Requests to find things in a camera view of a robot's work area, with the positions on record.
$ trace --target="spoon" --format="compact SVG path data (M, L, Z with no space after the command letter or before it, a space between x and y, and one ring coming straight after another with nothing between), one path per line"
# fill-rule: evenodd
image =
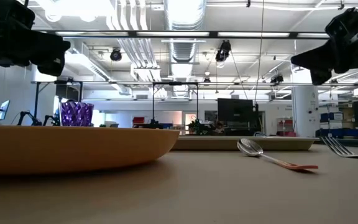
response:
M237 142L237 147L240 149L241 152L246 154L250 157L264 157L268 159L270 162L273 162L279 166L290 170L303 170L303 169L318 169L318 166L308 165L308 166L299 166L296 164L292 164L289 162L284 162L270 156L266 156L264 151L260 145L256 142L249 140L249 139L241 139Z

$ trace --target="pillar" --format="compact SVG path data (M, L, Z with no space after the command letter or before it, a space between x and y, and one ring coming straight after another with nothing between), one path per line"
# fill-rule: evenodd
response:
M311 83L307 69L292 72L292 82ZM319 129L318 89L317 86L295 86L292 89L292 115L296 136L315 137Z

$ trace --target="desk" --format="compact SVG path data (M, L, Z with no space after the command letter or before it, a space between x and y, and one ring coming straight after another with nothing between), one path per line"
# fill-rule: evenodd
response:
M268 154L320 169L297 173L236 151L174 151L121 170L0 177L0 223L358 223L358 159L322 145Z

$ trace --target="black camera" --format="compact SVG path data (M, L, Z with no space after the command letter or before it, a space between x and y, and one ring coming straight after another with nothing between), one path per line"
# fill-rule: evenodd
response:
M321 47L291 58L295 65L310 70L314 85L321 85L336 73L358 68L358 11L348 9L325 28L329 40Z
M60 36L31 30L34 19L27 6L16 0L0 0L0 66L25 67L31 62L40 72L58 77L70 43Z
M122 55L121 55L121 52L120 52L120 49L119 48L115 48L112 50L112 53L110 55L110 59L113 61L113 62L119 62L121 61L122 59Z
M229 52L231 51L231 44L230 41L224 40L216 54L216 61L217 62L224 62L229 57Z

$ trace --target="purple glass vase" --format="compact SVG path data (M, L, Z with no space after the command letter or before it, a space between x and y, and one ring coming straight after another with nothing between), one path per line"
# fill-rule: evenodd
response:
M60 114L63 126L91 126L93 104L75 101L61 103Z

